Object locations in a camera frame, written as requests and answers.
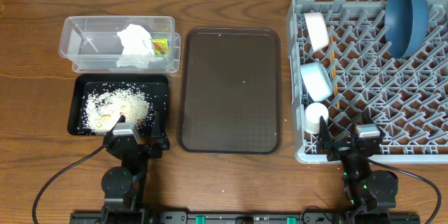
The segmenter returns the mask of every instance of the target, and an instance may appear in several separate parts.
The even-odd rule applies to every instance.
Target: blue bowl
[[[388,26],[386,40],[392,42],[392,57],[408,57],[420,49],[428,21],[427,0],[387,0],[384,24]]]

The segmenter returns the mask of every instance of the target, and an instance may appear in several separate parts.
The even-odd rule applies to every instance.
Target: white cup
[[[314,102],[305,109],[305,131],[310,134],[318,134],[321,125],[321,116],[328,123],[328,109],[325,105]]]
[[[322,13],[305,13],[304,17],[313,51],[317,52],[328,46],[330,39],[328,38],[327,27]]]
[[[333,93],[330,77],[321,63],[301,65],[300,75],[313,101],[322,102]]]

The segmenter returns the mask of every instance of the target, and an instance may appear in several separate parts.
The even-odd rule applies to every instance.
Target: black tray
[[[196,28],[183,61],[179,145],[270,154],[281,143],[280,40],[269,29]]]
[[[150,95],[151,99],[147,102],[153,104],[153,110],[159,113],[164,122],[168,115],[168,79],[161,75],[146,74],[83,74],[77,77],[75,89],[73,91],[73,99],[71,100],[71,108],[67,131],[72,135],[95,135],[89,129],[85,129],[81,115],[84,111],[88,94],[95,90],[95,93],[102,94],[117,90],[118,88],[129,88],[128,83],[135,83],[139,86],[140,91]],[[155,116],[144,121],[147,126],[141,127],[139,133],[148,136],[153,130],[153,121]]]

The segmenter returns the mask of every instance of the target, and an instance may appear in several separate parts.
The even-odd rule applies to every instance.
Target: wooden table
[[[0,18],[0,223],[31,223],[42,185],[61,168],[91,153],[101,137],[71,136],[67,118],[77,73],[58,55],[64,20],[72,15],[168,15],[182,48],[194,27],[273,29],[281,38],[283,143],[269,156],[205,155],[176,142],[182,68],[168,75],[171,150],[149,164],[146,201],[156,209],[300,213],[309,205],[338,209],[344,198],[339,165],[306,165],[293,155],[291,77],[285,17],[291,0],[7,0]],[[68,223],[73,211],[98,211],[101,179],[119,160],[102,151],[59,177],[38,206],[41,223]],[[446,165],[400,165],[425,176],[448,194]],[[435,206],[433,189],[398,175],[396,211],[426,221]],[[442,206],[435,223],[445,223]]]

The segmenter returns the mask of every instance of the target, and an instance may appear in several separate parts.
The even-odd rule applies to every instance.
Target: clear plastic container
[[[141,25],[153,39],[167,39],[170,51],[166,55],[122,55],[123,46],[117,32],[128,25]],[[59,54],[73,62],[78,73],[174,73],[179,70],[181,38],[174,32],[172,17],[93,16],[68,17],[62,30]],[[141,57],[148,66],[117,66],[120,57]]]

